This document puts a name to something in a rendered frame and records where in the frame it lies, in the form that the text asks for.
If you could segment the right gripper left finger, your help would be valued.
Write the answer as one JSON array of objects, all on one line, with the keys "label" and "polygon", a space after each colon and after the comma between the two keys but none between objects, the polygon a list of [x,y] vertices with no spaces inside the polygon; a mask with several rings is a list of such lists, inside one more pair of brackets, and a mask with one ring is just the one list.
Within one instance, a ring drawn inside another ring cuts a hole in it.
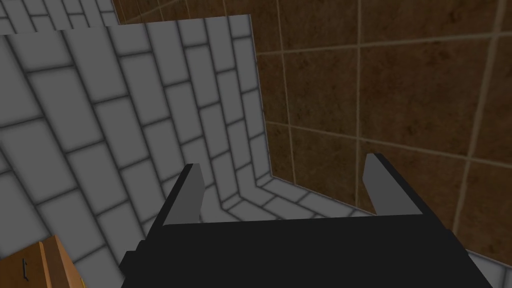
[{"label": "right gripper left finger", "polygon": [[172,190],[151,225],[148,237],[165,225],[195,224],[199,221],[206,190],[200,164],[189,163],[180,172]]}]

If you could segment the brown wooden cupboard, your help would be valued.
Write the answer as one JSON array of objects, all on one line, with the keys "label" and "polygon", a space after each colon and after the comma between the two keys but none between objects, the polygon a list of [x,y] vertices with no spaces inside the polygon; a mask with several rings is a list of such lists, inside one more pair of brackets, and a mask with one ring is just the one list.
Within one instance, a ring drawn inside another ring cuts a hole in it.
[{"label": "brown wooden cupboard", "polygon": [[57,235],[0,260],[0,288],[87,288]]}]

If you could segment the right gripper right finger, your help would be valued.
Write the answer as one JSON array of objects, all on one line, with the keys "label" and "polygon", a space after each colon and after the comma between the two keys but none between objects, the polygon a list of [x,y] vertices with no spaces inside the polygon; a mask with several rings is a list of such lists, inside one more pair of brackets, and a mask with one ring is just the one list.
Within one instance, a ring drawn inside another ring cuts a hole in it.
[{"label": "right gripper right finger", "polygon": [[445,230],[446,227],[382,153],[368,153],[362,181],[376,211],[363,222],[375,230]]}]

